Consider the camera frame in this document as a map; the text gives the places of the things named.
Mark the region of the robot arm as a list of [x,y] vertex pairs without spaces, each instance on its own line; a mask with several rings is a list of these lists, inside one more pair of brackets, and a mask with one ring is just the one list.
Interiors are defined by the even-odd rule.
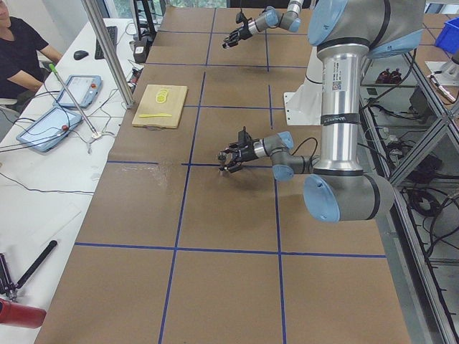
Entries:
[[280,12],[273,6],[266,6],[256,18],[247,18],[242,8],[240,8],[235,21],[242,26],[233,30],[224,38],[222,47],[224,49],[236,47],[241,40],[247,40],[267,29],[281,28],[295,33],[301,25],[301,11],[315,4],[316,1],[291,0],[288,2],[285,12]]
[[422,38],[423,1],[320,1],[308,26],[308,41],[322,63],[321,152],[295,156],[289,132],[254,139],[245,130],[219,155],[220,170],[268,157],[277,181],[303,174],[303,199],[319,221],[370,220],[394,202],[387,179],[365,173],[356,157],[361,66],[365,58],[414,50]]

